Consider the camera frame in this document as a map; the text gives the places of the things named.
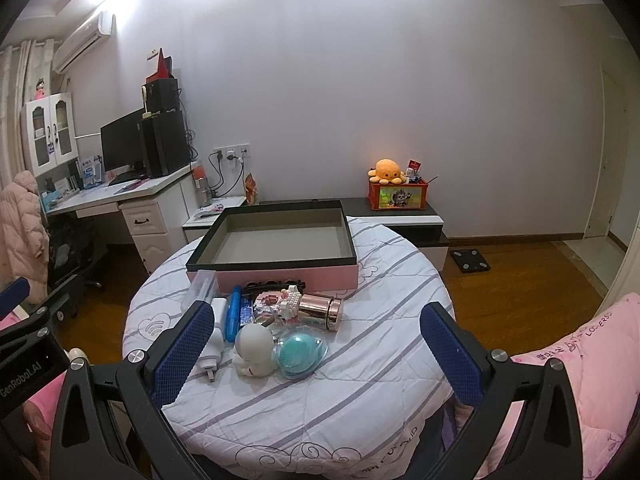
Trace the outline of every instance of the pink bedsheet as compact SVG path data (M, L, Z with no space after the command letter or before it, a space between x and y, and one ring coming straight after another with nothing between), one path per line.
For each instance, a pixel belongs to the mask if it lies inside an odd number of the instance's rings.
M515 362L533 365L543 365L551 357L564 362L580 420L585 479L600 474L626 436L640 393L639 327L640 296L632 293L553 345L513 357ZM476 478L497 468L522 404L511 406ZM456 407L459 428L470 414L470 407Z

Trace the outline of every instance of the wall outlet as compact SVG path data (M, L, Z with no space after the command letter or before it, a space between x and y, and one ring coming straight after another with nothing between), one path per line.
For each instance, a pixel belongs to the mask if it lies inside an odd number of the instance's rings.
M234 168L236 164L239 166L239 162L237 158L233 160L228 160L227 157L229 155L235 155L238 158L242 158L243 155L244 155L244 158L249 158L251 156L251 151L249 150L248 144L239 144L238 146L225 146L222 148L214 148L213 150L211 150L211 153L217 153L218 150L222 152L221 163L226 162L228 165L231 165L232 168ZM211 158L213 161L216 161L215 155Z
M236 155L239 156L240 158L242 158L243 155L244 155L244 158L251 157L251 151L249 150L249 145L248 144L238 145L238 148L236 149Z

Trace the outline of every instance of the pink box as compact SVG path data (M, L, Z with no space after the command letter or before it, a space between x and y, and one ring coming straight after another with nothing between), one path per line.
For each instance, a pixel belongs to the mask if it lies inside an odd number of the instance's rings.
M198 244L187 274L215 270L220 291L301 280L306 290L358 286L358 262L339 200L225 209Z

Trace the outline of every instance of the orange octopus plush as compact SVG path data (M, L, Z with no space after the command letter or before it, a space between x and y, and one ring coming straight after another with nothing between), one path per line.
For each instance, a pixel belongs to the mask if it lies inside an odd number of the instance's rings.
M369 181L374 184L404 184L407 181L400 166L389 158L377 161L376 169L369 171L369 176Z

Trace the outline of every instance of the computer monitor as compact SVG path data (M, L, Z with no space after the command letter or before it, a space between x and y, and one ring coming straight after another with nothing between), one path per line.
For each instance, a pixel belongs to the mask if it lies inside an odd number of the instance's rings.
M115 170L127 164L134 167L132 171L119 175L116 180L111 181L111 184L136 180L146 175L138 131L144 112L145 109L140 108L100 129L104 171Z

